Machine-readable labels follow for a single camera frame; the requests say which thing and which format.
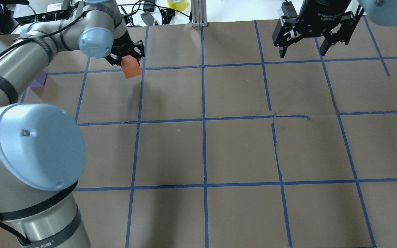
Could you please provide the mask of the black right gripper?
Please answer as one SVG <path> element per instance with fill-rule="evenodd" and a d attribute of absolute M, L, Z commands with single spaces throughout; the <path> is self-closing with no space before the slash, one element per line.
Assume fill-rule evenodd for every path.
<path fill-rule="evenodd" d="M 348 45 L 355 30 L 355 16 L 346 12 L 350 3 L 350 0 L 304 0 L 298 17 L 281 16 L 272 34 L 280 58 L 284 58 L 288 48 L 304 37 L 324 34 L 325 39 L 320 46 L 322 56 L 338 42 Z M 339 23 L 335 33 L 330 31 Z"/>

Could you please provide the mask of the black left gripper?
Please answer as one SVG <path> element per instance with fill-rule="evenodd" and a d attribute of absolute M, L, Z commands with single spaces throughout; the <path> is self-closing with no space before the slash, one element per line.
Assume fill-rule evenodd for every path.
<path fill-rule="evenodd" d="M 111 65 L 121 66 L 122 58 L 130 55 L 140 64 L 140 60 L 145 57 L 144 49 L 143 41 L 132 41 L 129 31 L 126 30 L 124 35 L 114 39 L 111 52 L 104 59 Z"/>

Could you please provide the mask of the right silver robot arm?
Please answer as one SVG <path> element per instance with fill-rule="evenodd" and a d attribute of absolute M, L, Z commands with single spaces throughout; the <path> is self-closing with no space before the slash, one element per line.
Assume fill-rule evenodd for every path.
<path fill-rule="evenodd" d="M 348 45 L 362 16 L 381 26 L 397 26 L 397 0 L 359 0 L 355 12 L 348 11 L 350 0 L 304 0 L 297 12 L 290 0 L 281 5 L 282 16 L 272 34 L 280 58 L 304 38 L 324 37 L 319 51 L 326 55 L 337 43 Z"/>

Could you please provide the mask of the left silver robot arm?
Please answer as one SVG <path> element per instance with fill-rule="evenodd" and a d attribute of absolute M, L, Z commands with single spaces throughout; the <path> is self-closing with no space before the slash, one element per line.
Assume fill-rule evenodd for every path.
<path fill-rule="evenodd" d="M 90 248 L 73 190 L 85 166 L 75 119 L 19 97 L 57 53 L 80 50 L 123 65 L 144 57 L 115 0 L 83 0 L 67 20 L 34 22 L 0 54 L 0 228 L 22 248 Z"/>

